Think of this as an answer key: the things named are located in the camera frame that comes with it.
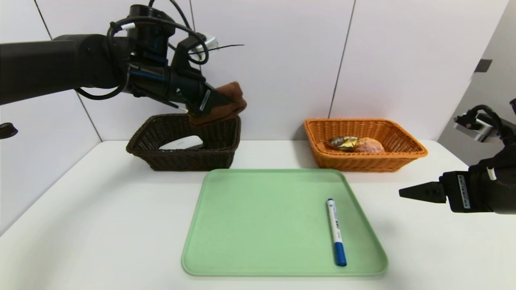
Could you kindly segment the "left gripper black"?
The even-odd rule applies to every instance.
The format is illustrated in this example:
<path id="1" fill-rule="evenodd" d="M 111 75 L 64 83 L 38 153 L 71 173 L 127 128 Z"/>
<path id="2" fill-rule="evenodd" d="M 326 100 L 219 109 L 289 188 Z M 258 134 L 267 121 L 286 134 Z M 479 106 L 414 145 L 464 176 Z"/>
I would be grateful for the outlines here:
<path id="1" fill-rule="evenodd" d="M 231 99 L 212 88 L 196 68 L 170 69 L 168 101 L 184 104 L 196 117 L 230 104 Z"/>

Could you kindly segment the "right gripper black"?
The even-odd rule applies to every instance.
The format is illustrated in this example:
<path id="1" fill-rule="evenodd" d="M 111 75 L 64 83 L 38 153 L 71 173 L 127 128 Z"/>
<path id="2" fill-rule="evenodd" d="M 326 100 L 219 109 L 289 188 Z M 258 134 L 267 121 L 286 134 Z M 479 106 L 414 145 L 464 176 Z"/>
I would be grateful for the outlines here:
<path id="1" fill-rule="evenodd" d="M 516 213 L 515 167 L 471 166 L 446 172 L 439 182 L 403 188 L 399 196 L 430 203 L 449 202 L 455 213 Z"/>

